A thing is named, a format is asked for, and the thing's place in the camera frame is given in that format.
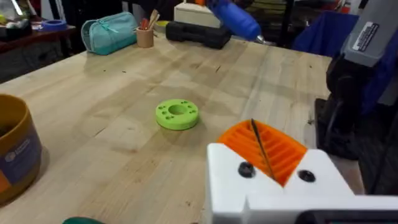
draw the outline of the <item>tape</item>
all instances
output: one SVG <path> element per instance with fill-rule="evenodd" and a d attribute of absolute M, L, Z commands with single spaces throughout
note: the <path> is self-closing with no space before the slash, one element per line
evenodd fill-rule
<path fill-rule="evenodd" d="M 61 31 L 68 28 L 67 22 L 63 20 L 49 20 L 42 22 L 43 31 Z"/>

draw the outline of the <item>black case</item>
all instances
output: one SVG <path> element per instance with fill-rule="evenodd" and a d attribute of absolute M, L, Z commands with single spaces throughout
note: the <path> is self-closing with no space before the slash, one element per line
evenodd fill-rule
<path fill-rule="evenodd" d="M 166 38 L 180 42 L 190 40 L 213 49 L 222 49 L 230 40 L 231 33 L 225 27 L 217 29 L 173 21 L 166 26 Z"/>

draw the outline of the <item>teal pencil case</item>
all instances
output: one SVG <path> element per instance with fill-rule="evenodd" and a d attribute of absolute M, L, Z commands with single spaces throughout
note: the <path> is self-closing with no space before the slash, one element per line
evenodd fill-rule
<path fill-rule="evenodd" d="M 86 21 L 81 38 L 87 51 L 107 55 L 137 42 L 137 22 L 130 12 Z"/>

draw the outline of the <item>screw head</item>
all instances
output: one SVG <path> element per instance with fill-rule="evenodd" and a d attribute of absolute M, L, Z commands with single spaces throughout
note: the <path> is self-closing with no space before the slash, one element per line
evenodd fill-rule
<path fill-rule="evenodd" d="M 241 165 L 239 165 L 238 172 L 244 178 L 252 178 L 255 174 L 254 166 L 249 162 L 242 162 Z"/>
<path fill-rule="evenodd" d="M 314 183 L 316 180 L 315 175 L 309 170 L 299 170 L 297 174 L 300 179 L 308 183 Z"/>

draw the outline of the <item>orange ribbed part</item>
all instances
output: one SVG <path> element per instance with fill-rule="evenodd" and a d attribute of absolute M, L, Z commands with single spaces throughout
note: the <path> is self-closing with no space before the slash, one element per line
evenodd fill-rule
<path fill-rule="evenodd" d="M 218 142 L 225 144 L 253 166 L 271 177 L 269 167 L 277 181 L 284 186 L 300 163 L 307 148 L 290 136 L 266 124 L 256 122 L 262 146 L 267 154 L 269 166 L 262 155 L 250 121 L 243 121 L 220 136 Z"/>

